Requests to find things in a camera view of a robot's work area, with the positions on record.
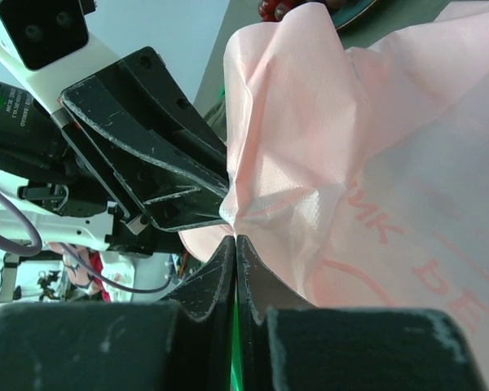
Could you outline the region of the pink plastic bag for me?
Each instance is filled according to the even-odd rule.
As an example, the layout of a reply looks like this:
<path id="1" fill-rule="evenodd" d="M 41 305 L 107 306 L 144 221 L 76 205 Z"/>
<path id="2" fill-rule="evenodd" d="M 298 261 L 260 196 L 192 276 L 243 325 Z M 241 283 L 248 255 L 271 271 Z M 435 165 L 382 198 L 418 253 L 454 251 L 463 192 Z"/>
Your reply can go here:
<path id="1" fill-rule="evenodd" d="M 323 307 L 426 307 L 489 387 L 489 2 L 344 49 L 321 5 L 235 32 L 224 55 L 223 224 Z"/>

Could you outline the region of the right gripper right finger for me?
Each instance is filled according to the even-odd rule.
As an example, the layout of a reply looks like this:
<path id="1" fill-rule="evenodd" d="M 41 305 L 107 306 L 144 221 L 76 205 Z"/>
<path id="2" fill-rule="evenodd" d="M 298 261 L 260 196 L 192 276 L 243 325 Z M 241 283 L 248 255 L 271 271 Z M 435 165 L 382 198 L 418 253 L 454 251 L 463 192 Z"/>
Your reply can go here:
<path id="1" fill-rule="evenodd" d="M 260 325 L 269 308 L 276 310 L 315 308 L 264 264 L 252 241 L 246 235 L 238 235 L 236 238 L 236 266 L 240 309 L 253 324 Z"/>

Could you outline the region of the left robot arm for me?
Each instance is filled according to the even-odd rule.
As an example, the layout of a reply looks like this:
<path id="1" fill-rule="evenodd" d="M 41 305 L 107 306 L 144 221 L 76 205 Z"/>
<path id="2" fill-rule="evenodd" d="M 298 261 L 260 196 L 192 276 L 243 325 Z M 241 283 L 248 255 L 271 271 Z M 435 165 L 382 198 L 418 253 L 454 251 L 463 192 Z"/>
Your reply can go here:
<path id="1" fill-rule="evenodd" d="M 0 302 L 152 300 L 189 270 L 180 233 L 219 225 L 227 149 L 145 47 L 58 93 L 49 113 L 0 82 Z"/>

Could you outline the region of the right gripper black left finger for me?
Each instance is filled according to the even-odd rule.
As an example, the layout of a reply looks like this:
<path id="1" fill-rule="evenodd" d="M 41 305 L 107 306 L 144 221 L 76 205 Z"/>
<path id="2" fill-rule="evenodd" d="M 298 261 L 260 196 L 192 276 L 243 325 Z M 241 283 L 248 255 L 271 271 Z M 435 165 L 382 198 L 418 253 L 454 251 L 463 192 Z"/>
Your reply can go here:
<path id="1" fill-rule="evenodd" d="M 231 317 L 236 285 L 236 241 L 225 236 L 200 269 L 161 301 L 179 303 L 198 322 Z"/>

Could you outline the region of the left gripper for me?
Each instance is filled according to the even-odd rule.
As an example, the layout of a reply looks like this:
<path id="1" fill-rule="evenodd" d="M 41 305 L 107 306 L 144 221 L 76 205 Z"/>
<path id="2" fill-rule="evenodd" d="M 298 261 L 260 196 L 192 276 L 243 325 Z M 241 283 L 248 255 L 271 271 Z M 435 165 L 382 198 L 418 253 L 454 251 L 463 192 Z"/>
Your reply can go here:
<path id="1" fill-rule="evenodd" d="M 226 148 L 151 47 L 59 101 L 73 119 L 58 126 L 65 152 L 54 173 L 20 188 L 21 199 L 65 217 L 109 213 L 108 249 L 144 256 L 174 251 L 180 231 L 222 221 Z"/>

